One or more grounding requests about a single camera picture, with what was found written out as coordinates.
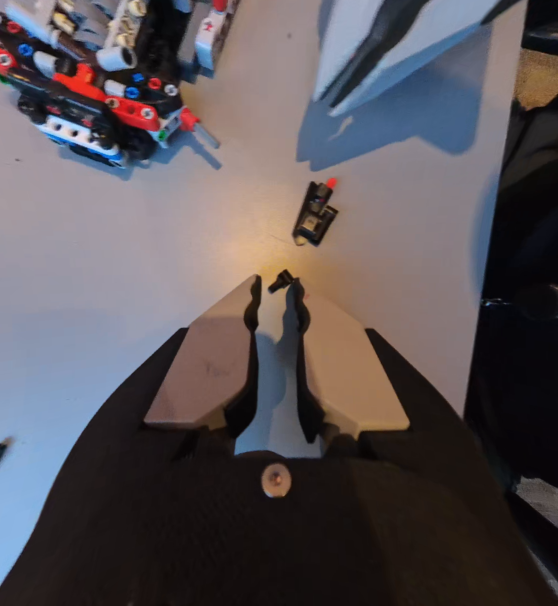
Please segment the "light grey desk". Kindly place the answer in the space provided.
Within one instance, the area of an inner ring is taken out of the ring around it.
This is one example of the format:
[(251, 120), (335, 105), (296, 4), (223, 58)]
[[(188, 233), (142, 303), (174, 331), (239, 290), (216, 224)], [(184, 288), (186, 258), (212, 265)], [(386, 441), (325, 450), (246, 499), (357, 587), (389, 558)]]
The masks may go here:
[[(283, 269), (377, 330), (462, 414), (525, 1), (348, 117), (310, 105), (320, 1), (242, 1), (182, 134), (114, 171), (37, 132), (0, 83), (0, 584), (78, 436), (181, 327)], [(338, 180), (319, 246), (291, 236)]]

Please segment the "black toy assembly red pin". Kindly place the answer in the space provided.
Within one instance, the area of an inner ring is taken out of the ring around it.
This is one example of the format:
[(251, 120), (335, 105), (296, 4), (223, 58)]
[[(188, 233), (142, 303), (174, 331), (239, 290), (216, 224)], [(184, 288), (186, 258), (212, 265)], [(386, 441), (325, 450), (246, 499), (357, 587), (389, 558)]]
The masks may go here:
[(336, 178), (329, 178), (326, 182), (309, 183), (291, 232), (297, 246), (311, 244), (317, 247), (324, 239), (339, 213), (329, 203), (337, 182)]

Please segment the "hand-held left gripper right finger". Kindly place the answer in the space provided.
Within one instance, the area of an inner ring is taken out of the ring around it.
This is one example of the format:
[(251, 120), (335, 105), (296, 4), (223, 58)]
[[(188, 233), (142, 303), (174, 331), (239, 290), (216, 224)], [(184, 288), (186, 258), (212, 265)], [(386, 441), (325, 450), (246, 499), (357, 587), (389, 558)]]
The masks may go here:
[(297, 321), (297, 414), (307, 443), (325, 425), (358, 440), (410, 428), (364, 326), (303, 279), (290, 285)]

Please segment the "small black toy connector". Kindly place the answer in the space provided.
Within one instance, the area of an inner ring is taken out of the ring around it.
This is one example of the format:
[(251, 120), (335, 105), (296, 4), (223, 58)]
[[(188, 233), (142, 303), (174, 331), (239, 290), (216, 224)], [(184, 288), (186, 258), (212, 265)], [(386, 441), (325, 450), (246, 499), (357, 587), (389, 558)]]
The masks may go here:
[(295, 278), (290, 271), (288, 269), (283, 269), (277, 274), (274, 282), (268, 286), (267, 290), (270, 294), (274, 294), (279, 290), (288, 288), (294, 282), (294, 280)]

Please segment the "toy brick vehicle model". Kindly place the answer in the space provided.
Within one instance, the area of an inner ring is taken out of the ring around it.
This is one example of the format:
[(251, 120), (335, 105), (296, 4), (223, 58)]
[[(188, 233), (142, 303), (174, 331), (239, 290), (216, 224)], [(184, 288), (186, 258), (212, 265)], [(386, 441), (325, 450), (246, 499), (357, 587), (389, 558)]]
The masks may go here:
[(74, 154), (147, 162), (178, 132), (220, 143), (180, 86), (211, 78), (239, 1), (0, 1), (0, 82)]

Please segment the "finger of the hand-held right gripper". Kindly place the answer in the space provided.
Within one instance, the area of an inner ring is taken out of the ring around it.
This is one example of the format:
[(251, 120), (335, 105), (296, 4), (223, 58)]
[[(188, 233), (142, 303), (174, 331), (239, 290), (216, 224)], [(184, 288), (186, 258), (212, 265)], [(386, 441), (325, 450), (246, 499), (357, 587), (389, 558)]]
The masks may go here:
[(364, 97), (358, 102), (328, 102), (329, 116), (346, 115), (376, 99), (512, 5), (512, 1), (402, 1), (402, 39), (381, 61)]
[(335, 1), (321, 47), (313, 102), (358, 102), (402, 39), (402, 1)]

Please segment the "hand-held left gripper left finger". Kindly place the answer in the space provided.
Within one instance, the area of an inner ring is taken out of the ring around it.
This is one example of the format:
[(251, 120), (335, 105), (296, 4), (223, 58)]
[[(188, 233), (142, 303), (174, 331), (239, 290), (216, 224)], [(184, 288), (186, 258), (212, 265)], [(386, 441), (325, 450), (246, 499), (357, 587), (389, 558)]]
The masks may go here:
[(235, 439), (250, 425), (258, 397), (261, 287), (260, 275), (248, 277), (188, 326), (144, 417), (148, 427), (223, 429)]

